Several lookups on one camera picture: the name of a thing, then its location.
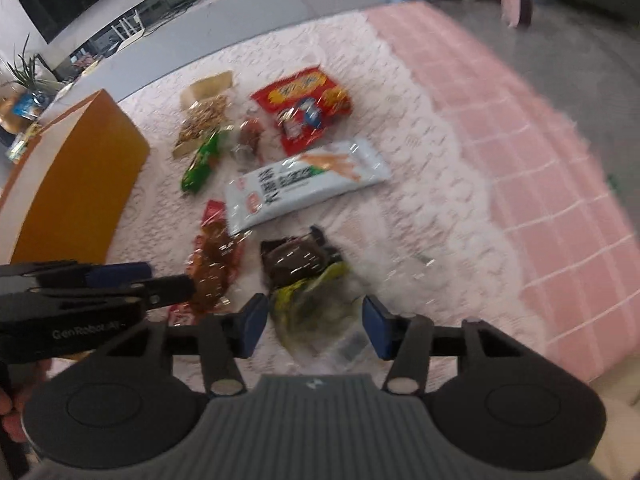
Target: white textured tablecloth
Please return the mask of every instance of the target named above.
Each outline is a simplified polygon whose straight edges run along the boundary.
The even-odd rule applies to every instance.
[[[231,114],[240,117],[257,109],[248,99],[253,91],[313,64],[346,86],[353,98],[353,115],[329,137],[367,137],[388,162],[393,179],[256,228],[242,276],[230,293],[234,303],[240,306],[262,291],[258,240],[302,234],[309,225],[318,224],[353,267],[376,284],[376,292],[392,310],[418,312],[448,325],[481,317],[544,352],[545,325],[518,298],[519,262],[503,231],[490,221],[486,180],[461,158],[452,129],[359,12],[226,48],[120,102],[148,139],[151,155],[122,215],[109,261],[148,260],[158,274],[182,272],[206,201],[222,200],[223,186],[236,174],[227,160],[197,197],[180,193],[189,159],[174,161],[171,150],[182,121],[178,95],[185,87],[232,70],[236,103]],[[260,148],[267,160],[284,158],[273,131]],[[411,278],[417,254],[435,258],[419,282]],[[392,276],[381,286],[398,262],[402,276]],[[380,383],[386,367],[372,349],[368,351],[370,358],[352,371],[369,372]],[[254,356],[239,366],[249,386],[265,372],[309,371],[279,345],[270,323]],[[181,358],[174,371],[193,388],[202,388],[197,360]],[[453,374],[451,360],[432,361],[430,386]]]

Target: red wrapper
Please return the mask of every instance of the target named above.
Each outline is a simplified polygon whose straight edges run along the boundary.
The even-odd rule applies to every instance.
[[[289,156],[306,150],[336,117],[352,109],[347,91],[319,66],[279,79],[254,92],[252,99],[274,115]]]
[[[207,202],[201,228],[202,232],[193,241],[193,253],[185,270],[196,283],[196,294],[189,303],[169,307],[171,326],[196,324],[204,314],[224,312],[225,301],[220,300],[238,277],[245,234],[233,237],[227,234],[224,203]]]

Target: cardboard box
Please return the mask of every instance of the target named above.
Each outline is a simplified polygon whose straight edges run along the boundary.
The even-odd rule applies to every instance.
[[[44,127],[0,196],[0,264],[104,263],[149,145],[106,91]]]

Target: white wall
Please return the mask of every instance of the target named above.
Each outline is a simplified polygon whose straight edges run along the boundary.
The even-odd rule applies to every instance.
[[[0,0],[0,57],[11,60],[30,34],[31,53],[39,53],[55,68],[73,50],[117,17],[144,0],[99,0],[47,44],[18,0]]]

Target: green snack package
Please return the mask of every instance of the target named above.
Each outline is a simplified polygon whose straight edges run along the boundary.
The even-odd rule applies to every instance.
[[[364,294],[364,284],[345,262],[276,289],[271,319],[280,343],[297,362],[309,364],[356,321]]]
[[[231,126],[222,126],[212,129],[184,172],[180,183],[183,192],[197,193],[202,188],[222,156],[222,145],[230,128]]]

